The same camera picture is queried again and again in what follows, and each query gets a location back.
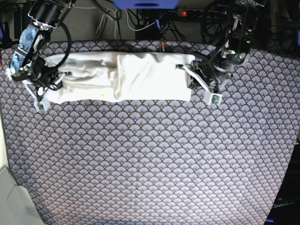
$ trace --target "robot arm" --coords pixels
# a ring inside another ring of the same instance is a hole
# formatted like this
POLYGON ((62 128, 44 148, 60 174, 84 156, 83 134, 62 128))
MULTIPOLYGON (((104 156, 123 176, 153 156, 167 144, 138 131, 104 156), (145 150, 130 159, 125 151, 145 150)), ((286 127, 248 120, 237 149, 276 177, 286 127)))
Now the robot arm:
POLYGON ((39 57, 39 50, 50 41, 53 29, 61 26, 68 37, 67 27, 62 23, 75 0, 37 0, 29 12, 33 23, 28 25, 20 37, 20 44, 16 49, 7 75, 13 82, 31 80, 33 83, 40 81, 40 73, 43 74, 42 83, 49 83, 53 73, 58 67, 49 68, 39 57))
MULTIPOLYGON (((224 13, 226 28, 211 40, 216 49, 208 56, 195 52, 201 61, 193 61, 191 65, 178 65, 178 68, 185 69, 191 75, 191 88, 202 86, 205 89, 203 100, 208 105, 221 104, 221 91, 232 78, 230 70, 248 60, 261 6, 263 5, 253 0, 232 0, 224 13)), ((203 14, 202 30, 207 32, 207 10, 203 14)))

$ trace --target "patterned tablecloth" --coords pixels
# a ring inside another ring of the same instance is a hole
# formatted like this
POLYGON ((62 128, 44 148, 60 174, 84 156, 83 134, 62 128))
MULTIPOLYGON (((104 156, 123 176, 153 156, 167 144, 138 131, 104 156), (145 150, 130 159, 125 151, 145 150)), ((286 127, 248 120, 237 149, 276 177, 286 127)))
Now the patterned tablecloth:
MULTIPOLYGON (((52 43, 43 56, 63 53, 52 43)), ((72 52, 155 52, 158 42, 75 42, 72 52)), ((169 52, 209 47, 167 42, 169 52)), ((262 225, 299 131, 300 63, 261 51, 236 68, 220 107, 81 101, 36 113, 4 69, 0 96, 11 171, 49 225, 262 225)))

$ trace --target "blue object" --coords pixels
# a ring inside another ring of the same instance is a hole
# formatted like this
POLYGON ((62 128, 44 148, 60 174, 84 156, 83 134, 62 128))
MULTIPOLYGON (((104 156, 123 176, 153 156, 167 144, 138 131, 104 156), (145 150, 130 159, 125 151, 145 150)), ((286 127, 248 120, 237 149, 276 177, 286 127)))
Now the blue object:
POLYGON ((14 68, 16 72, 20 71, 20 68, 23 66, 25 58, 29 53, 29 50, 33 46, 37 35, 38 29, 31 25, 28 25, 28 27, 23 31, 20 37, 20 44, 13 55, 10 63, 10 68, 14 68))
POLYGON ((266 219, 266 223, 273 224, 273 223, 274 223, 274 220, 267 218, 267 219, 266 219))
POLYGON ((118 8, 176 8, 179 0, 114 0, 118 8))
POLYGON ((159 20, 155 20, 158 30, 161 32, 160 22, 159 20))
POLYGON ((297 31, 297 45, 300 47, 300 30, 297 31))
POLYGON ((3 29, 2 24, 0 24, 0 40, 3 40, 5 37, 5 31, 3 29))

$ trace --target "white cloth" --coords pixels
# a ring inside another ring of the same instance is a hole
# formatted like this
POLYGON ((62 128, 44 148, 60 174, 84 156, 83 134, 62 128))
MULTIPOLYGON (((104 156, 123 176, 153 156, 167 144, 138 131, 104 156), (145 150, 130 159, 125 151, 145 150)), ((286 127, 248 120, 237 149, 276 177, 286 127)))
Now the white cloth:
MULTIPOLYGON (((46 58, 48 66, 64 55, 46 58)), ((49 91, 48 100, 57 104, 79 100, 182 100, 189 101, 186 71, 177 64, 189 64, 195 56, 181 53, 72 53, 59 68, 71 72, 63 78, 63 88, 49 91)))

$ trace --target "electrical wire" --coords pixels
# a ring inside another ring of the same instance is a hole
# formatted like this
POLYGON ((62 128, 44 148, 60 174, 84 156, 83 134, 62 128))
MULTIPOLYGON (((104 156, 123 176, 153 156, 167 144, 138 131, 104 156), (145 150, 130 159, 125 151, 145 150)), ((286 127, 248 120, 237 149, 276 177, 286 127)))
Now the electrical wire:
POLYGON ((168 30, 171 31, 171 32, 173 33, 173 35, 175 36, 176 41, 178 41, 178 38, 177 38, 177 36, 176 36, 176 34, 175 34, 176 31, 175 31, 175 30, 172 30, 171 28, 165 29, 164 32, 163 32, 162 34, 164 35, 168 30))
MULTIPOLYGON (((248 11, 249 11, 249 6, 247 6, 247 10, 246 10, 246 14, 245 14, 245 18, 247 18, 247 15, 248 15, 248 11)), ((241 30, 241 35, 240 35, 240 42, 239 42, 239 47, 238 47, 238 54, 240 53, 240 46, 242 44, 242 41, 243 41, 243 37, 244 37, 244 29, 245 29, 245 22, 243 23, 242 25, 242 30, 241 30)))
POLYGON ((181 38, 183 41, 187 41, 186 37, 185 37, 183 34, 181 34, 181 33, 179 32, 179 30, 178 30, 178 28, 177 28, 175 22, 174 22, 174 21, 170 21, 170 24, 173 26, 173 28, 175 29, 175 31, 179 34, 180 38, 181 38))
POLYGON ((97 8, 97 10, 99 12, 106 15, 110 20, 117 21, 117 20, 120 20, 122 18, 122 11, 120 11, 120 16, 119 17, 113 17, 101 5, 99 5, 99 3, 96 0, 90 0, 90 1, 97 8))
POLYGON ((137 18, 139 19, 139 21, 144 20, 144 15, 141 13, 140 9, 136 10, 136 14, 137 14, 137 18))
POLYGON ((269 40, 273 41, 269 43, 270 47, 278 53, 299 57, 298 44, 296 42, 296 30, 298 28, 282 28, 281 31, 272 33, 268 37, 269 40))
POLYGON ((136 15, 136 14, 135 14, 132 10, 130 10, 130 9, 127 9, 127 11, 129 12, 129 19, 130 19, 131 23, 132 23, 134 26, 141 25, 141 24, 140 24, 140 20, 139 20, 138 15, 136 15), (135 22, 133 21, 133 19, 132 19, 132 17, 131 17, 131 14, 136 18, 137 24, 135 24, 135 22))
POLYGON ((53 91, 57 91, 58 89, 54 89, 52 87, 50 87, 48 84, 45 84, 44 82, 42 82, 36 75, 35 75, 35 72, 33 71, 32 67, 31 67, 31 74, 34 76, 34 78, 36 79, 37 82, 39 82, 42 87, 44 88, 48 88, 50 90, 53 90, 53 91))
MULTIPOLYGON (((106 11, 107 11, 107 13, 113 12, 115 17, 116 17, 118 9, 117 10, 107 9, 106 11)), ((106 15, 103 15, 102 18, 101 18, 100 24, 99 24, 99 26, 96 30, 96 40, 99 40, 101 38, 102 32, 104 31, 104 29, 106 27, 106 23, 107 23, 107 17, 106 17, 106 15)), ((121 39, 122 37, 121 37, 121 32, 120 32, 120 24, 118 25, 118 21, 115 21, 114 38, 116 40, 117 40, 117 31, 119 31, 119 36, 120 36, 120 39, 121 39)))
POLYGON ((211 2, 203 11, 202 13, 202 19, 201 19, 201 31, 203 32, 204 36, 208 36, 210 38, 213 37, 212 34, 208 32, 206 29, 206 18, 208 16, 208 11, 216 4, 216 1, 211 2))
POLYGON ((78 9, 97 9, 96 7, 79 7, 79 6, 73 6, 73 7, 78 9))
MULTIPOLYGON (((206 23, 206 24, 205 24, 205 27, 208 26, 208 27, 206 28, 206 30, 209 31, 210 29, 215 28, 215 25, 218 25, 218 27, 215 29, 215 32, 213 33, 213 36, 215 36, 215 37, 217 37, 217 38, 211 39, 210 42, 209 42, 210 45, 214 45, 214 44, 213 44, 214 41, 215 41, 216 39, 218 39, 218 37, 222 37, 222 36, 223 36, 223 35, 221 35, 221 33, 223 32, 224 29, 222 28, 223 23, 221 23, 221 22, 208 22, 208 23, 206 23)), ((207 42, 207 40, 206 40, 206 35, 204 35, 202 29, 201 29, 201 36, 202 36, 202 41, 203 41, 203 43, 204 43, 204 44, 208 44, 208 42, 207 42)))
POLYGON ((20 10, 21 8, 19 7, 19 5, 23 5, 23 4, 25 4, 25 3, 26 3, 26 2, 7 3, 7 1, 5 1, 5 2, 2 2, 2 4, 4 4, 5 6, 1 6, 0 11, 3 12, 3 13, 8 13, 8 12, 11 12, 11 11, 20 10), (13 8, 13 9, 10 9, 10 10, 3 11, 3 9, 5 9, 7 6, 16 6, 17 9, 13 8))
POLYGON ((66 33, 66 36, 67 36, 67 49, 66 49, 66 52, 65 52, 65 56, 64 58, 60 61, 59 64, 57 64, 56 66, 54 67, 48 67, 47 68, 47 71, 45 72, 45 75, 49 75, 51 73, 54 73, 59 67, 62 66, 62 64, 64 64, 71 52, 71 46, 72 46, 72 38, 71 38, 71 34, 70 34, 70 31, 69 29, 67 28, 67 26, 61 22, 60 23, 60 26, 62 27, 62 29, 64 30, 64 32, 66 33))
POLYGON ((153 25, 156 24, 156 22, 153 22, 153 23, 151 23, 151 24, 149 24, 149 25, 147 25, 147 26, 145 26, 145 27, 143 27, 143 28, 140 28, 140 29, 133 29, 133 28, 130 26, 130 23, 129 23, 129 15, 128 15, 128 11, 127 11, 126 9, 125 9, 124 11, 125 11, 125 13, 126 13, 126 15, 127 15, 127 25, 128 25, 128 27, 129 27, 129 29, 131 29, 132 31, 139 32, 139 31, 145 30, 145 29, 147 29, 147 28, 149 28, 149 27, 151 27, 151 26, 153 26, 153 25))

